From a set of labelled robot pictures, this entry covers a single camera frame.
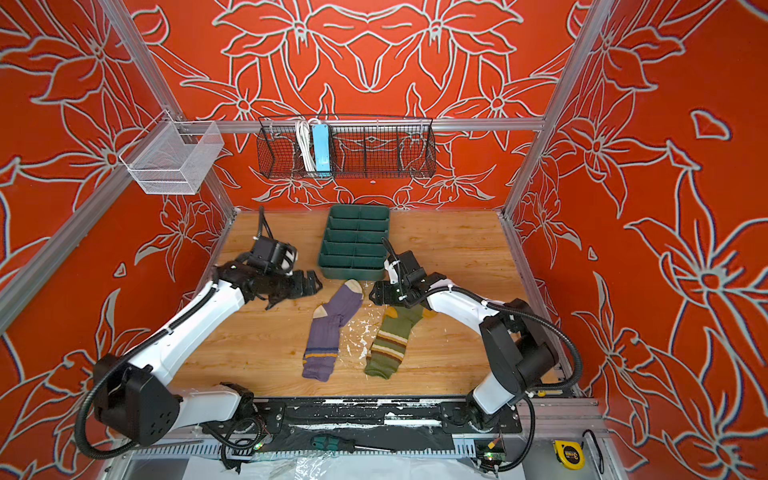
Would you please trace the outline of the green striped sock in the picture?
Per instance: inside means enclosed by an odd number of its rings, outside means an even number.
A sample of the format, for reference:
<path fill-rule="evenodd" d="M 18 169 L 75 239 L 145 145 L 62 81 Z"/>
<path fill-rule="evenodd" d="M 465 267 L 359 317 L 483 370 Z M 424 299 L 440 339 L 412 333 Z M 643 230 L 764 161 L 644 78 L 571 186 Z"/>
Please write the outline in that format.
<path fill-rule="evenodd" d="M 390 379 L 403 363 L 413 328 L 435 315 L 422 305 L 388 306 L 366 357 L 365 375 Z"/>

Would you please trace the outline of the purple striped sock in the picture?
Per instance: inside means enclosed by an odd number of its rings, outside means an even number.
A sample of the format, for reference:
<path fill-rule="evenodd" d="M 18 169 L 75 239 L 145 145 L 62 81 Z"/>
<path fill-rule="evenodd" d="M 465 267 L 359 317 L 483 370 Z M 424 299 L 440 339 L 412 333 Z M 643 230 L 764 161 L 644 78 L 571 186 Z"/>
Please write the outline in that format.
<path fill-rule="evenodd" d="M 313 312 L 309 338 L 303 354 L 302 377 L 327 382 L 339 354 L 341 330 L 357 314 L 363 303 L 363 288 L 357 280 L 347 280 L 333 297 Z"/>

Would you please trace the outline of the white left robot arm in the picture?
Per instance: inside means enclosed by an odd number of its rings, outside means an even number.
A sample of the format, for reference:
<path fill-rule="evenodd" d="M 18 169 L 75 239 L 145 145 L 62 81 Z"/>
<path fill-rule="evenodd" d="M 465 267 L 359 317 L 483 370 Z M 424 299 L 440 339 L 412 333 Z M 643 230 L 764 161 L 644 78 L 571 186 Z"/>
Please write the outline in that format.
<path fill-rule="evenodd" d="M 266 273 L 237 261 L 215 267 L 203 291 L 164 326 L 126 352 L 97 362 L 93 388 L 75 421 L 79 452 L 106 460 L 194 425 L 224 447 L 254 447 L 264 424 L 250 390 L 224 383 L 181 393 L 168 386 L 202 342 L 248 302 L 260 299 L 273 308 L 322 287 L 314 271 Z"/>

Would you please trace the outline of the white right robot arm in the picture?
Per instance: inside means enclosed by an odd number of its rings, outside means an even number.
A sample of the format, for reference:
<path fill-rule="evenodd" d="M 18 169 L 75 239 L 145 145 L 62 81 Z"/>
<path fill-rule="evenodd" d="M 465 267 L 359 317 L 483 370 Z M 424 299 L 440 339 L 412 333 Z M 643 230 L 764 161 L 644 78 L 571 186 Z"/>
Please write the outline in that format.
<path fill-rule="evenodd" d="M 553 323 L 532 313 L 522 300 L 490 300 L 437 273 L 414 282 L 378 281 L 369 299 L 376 305 L 425 307 L 459 321 L 481 337 L 490 373 L 469 394 L 469 411 L 475 415 L 491 417 L 535 392 L 567 390 L 582 377 L 583 359 L 574 342 Z M 562 381 L 544 384 L 543 376 L 560 361 L 553 336 L 569 350 L 572 372 Z"/>

